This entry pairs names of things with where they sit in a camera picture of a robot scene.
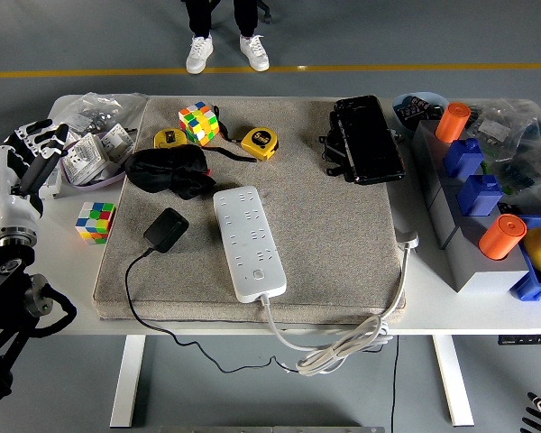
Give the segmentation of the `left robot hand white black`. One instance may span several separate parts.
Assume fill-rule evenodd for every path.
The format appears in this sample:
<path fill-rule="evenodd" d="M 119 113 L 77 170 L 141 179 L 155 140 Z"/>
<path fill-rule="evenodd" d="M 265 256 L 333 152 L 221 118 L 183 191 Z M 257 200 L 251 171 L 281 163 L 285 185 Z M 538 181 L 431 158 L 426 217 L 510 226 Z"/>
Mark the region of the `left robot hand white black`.
<path fill-rule="evenodd" d="M 64 157 L 67 124 L 52 120 L 15 129 L 0 145 L 0 245 L 36 243 L 40 189 Z"/>

